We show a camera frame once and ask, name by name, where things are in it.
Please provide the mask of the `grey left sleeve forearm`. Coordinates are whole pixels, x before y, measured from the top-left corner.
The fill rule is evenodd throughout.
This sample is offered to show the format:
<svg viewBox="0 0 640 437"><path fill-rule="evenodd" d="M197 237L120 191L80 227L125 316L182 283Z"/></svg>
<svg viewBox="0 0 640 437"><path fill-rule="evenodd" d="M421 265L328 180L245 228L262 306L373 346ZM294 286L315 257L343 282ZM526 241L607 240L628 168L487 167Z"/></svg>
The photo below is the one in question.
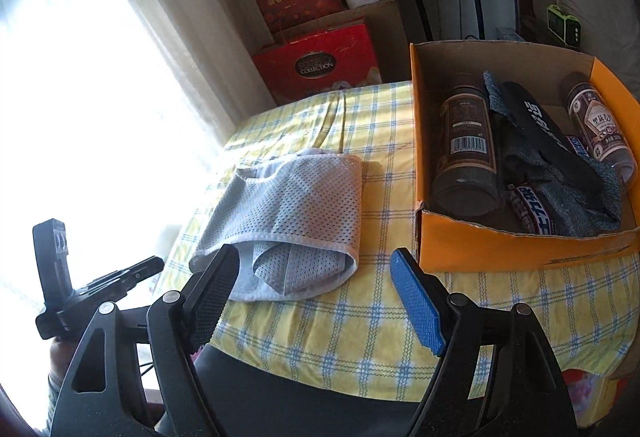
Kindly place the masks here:
<svg viewBox="0 0 640 437"><path fill-rule="evenodd" d="M53 372L50 372L47 377L48 380L48 412L46 420L46 428L44 432L47 436L51 434L51 427L55 415L55 409L58 405L58 396L60 395L62 387L62 379L57 377Z"/></svg>

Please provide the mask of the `person's left hand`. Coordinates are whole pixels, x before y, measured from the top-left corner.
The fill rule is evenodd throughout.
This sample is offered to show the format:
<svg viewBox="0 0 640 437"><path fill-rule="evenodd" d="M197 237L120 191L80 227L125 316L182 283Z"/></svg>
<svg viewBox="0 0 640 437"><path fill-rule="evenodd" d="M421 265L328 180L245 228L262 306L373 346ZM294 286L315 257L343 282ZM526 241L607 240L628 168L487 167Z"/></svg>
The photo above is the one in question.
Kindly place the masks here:
<svg viewBox="0 0 640 437"><path fill-rule="evenodd" d="M65 374L72 362L78 342L64 341L55 337L50 346L50 379L55 385L61 386Z"/></svg>

